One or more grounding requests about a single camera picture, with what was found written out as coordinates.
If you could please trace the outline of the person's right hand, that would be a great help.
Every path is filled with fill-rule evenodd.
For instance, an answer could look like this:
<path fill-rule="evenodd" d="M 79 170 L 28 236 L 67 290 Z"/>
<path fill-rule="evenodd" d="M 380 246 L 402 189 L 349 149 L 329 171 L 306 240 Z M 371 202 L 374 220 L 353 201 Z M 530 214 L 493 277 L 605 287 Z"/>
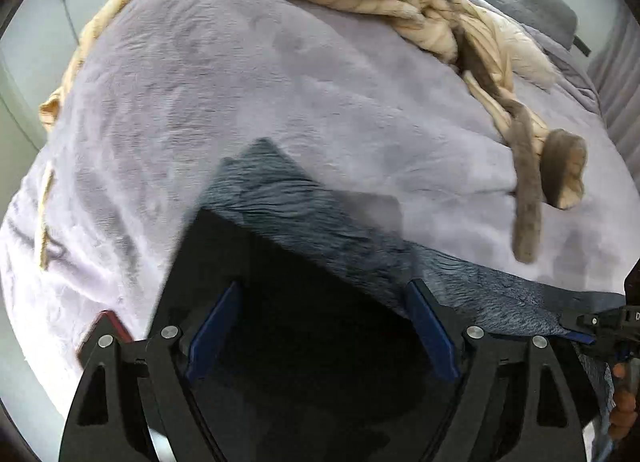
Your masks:
<path fill-rule="evenodd" d="M 612 367 L 612 375 L 614 408 L 610 414 L 608 434 L 614 442 L 620 442 L 630 433 L 638 418 L 639 360 L 616 364 Z"/>

